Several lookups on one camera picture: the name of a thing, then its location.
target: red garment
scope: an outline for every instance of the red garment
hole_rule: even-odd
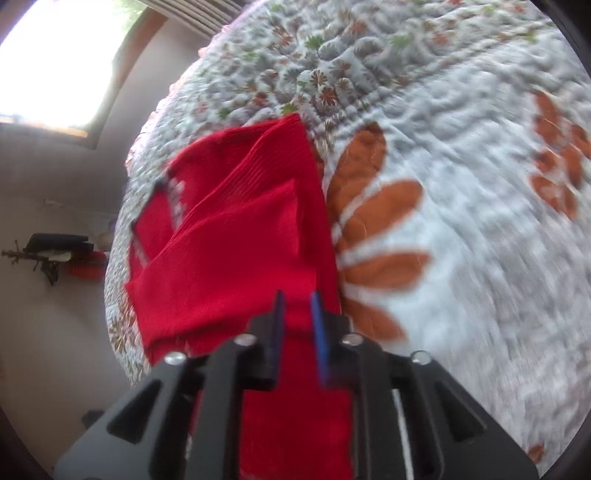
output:
[[[160,222],[170,199],[154,197],[135,228],[147,263],[140,268],[130,253],[126,286],[149,360],[185,346],[210,352],[268,312],[283,290],[279,384],[244,395],[241,477],[351,478],[350,398],[322,390],[316,369],[310,294],[320,290],[333,312],[339,301],[324,197],[300,118],[213,134],[185,149],[168,175],[183,185],[183,222],[166,233],[169,224]]]

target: curtain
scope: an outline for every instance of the curtain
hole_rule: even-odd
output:
[[[242,11],[245,0],[141,0],[153,10],[212,37]]]

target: silver rivet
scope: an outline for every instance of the silver rivet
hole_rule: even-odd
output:
[[[187,359],[187,355],[182,352],[170,352],[164,357],[164,361],[169,365],[177,367]]]
[[[256,343],[256,337],[251,333],[241,333],[234,339],[234,343],[240,346],[252,346]]]
[[[358,333],[348,333],[341,338],[340,343],[346,346],[359,346],[363,343],[363,337]]]
[[[431,354],[426,352],[425,350],[418,350],[414,352],[410,358],[413,360],[414,364],[418,365],[427,365],[431,363]]]

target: red cloth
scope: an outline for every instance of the red cloth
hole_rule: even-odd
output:
[[[210,352],[283,290],[279,385],[244,396],[241,477],[351,478],[350,398],[322,390],[316,369],[310,294],[320,290],[333,312],[339,301],[324,197],[299,117],[204,138],[168,175],[183,185],[183,222],[174,233],[166,222],[161,228],[171,200],[153,197],[135,228],[147,264],[139,268],[130,253],[136,266],[126,286],[149,360],[185,347]]]

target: orange flower applique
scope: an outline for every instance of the orange flower applique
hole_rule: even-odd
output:
[[[585,130],[565,120],[549,95],[539,90],[534,95],[540,111],[535,131],[547,148],[535,159],[540,173],[531,175],[530,183],[543,201],[574,221],[578,203],[573,189],[583,182],[581,160],[591,157],[591,144]]]
[[[377,123],[363,127],[339,158],[330,181],[326,202],[331,225],[379,173],[386,156],[386,141]],[[416,180],[400,180],[383,187],[359,206],[342,225],[336,244],[342,253],[378,235],[413,213],[423,195]],[[402,291],[412,288],[422,276],[431,255],[423,251],[400,251],[341,269],[342,282],[354,286]],[[390,315],[342,295],[343,313],[358,332],[376,340],[405,338],[405,332]]]

